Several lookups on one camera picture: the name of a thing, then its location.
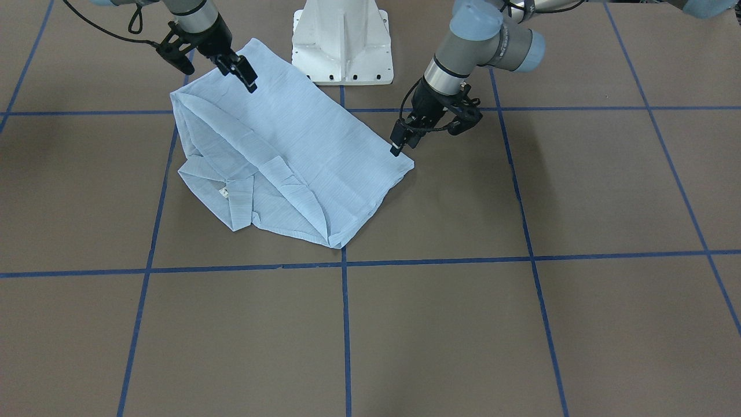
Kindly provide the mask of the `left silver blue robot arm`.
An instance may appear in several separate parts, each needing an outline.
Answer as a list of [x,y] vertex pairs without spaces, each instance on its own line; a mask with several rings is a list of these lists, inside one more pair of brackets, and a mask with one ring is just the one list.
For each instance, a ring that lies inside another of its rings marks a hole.
[[485,114],[505,140],[551,146],[643,142],[660,112],[739,113],[734,1],[457,1],[424,75],[406,95],[391,151],[465,136]]

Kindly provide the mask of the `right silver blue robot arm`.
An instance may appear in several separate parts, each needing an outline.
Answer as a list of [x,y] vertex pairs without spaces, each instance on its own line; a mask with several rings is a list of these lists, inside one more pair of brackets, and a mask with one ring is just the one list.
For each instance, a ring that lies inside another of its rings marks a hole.
[[70,11],[91,27],[120,41],[152,47],[164,61],[185,75],[193,75],[195,72],[188,55],[190,51],[196,50],[211,61],[222,75],[235,76],[249,93],[257,90],[258,75],[248,59],[233,50],[233,37],[230,29],[213,1],[164,1],[163,3],[172,19],[168,22],[167,35],[161,42],[155,42],[147,39],[133,39],[108,31],[77,11],[72,3],[64,2]]

